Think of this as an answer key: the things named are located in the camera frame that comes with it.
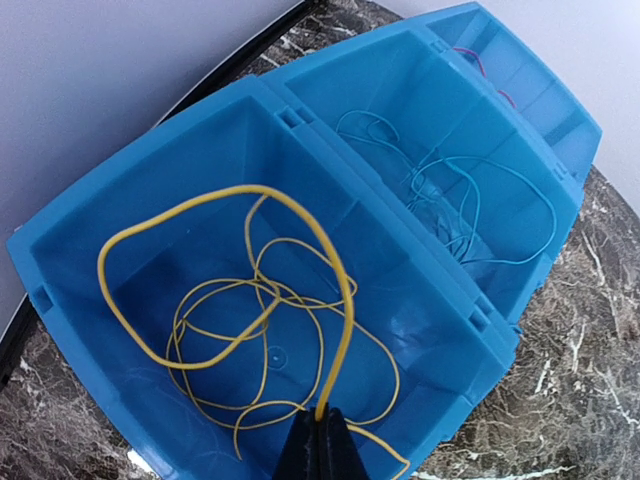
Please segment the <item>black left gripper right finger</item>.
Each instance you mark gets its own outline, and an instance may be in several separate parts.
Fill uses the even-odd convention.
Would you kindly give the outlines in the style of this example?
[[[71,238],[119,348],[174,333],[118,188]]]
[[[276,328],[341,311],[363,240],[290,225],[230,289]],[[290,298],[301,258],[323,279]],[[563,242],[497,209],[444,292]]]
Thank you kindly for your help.
[[[318,430],[319,478],[369,480],[348,425],[338,408],[330,408]]]

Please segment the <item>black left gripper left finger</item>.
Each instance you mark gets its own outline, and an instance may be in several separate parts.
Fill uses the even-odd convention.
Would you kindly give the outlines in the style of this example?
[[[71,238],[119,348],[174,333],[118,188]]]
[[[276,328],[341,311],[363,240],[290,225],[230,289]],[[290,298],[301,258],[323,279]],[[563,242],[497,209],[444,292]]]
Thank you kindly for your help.
[[[318,433],[315,409],[298,411],[273,472],[273,480],[320,478]]]

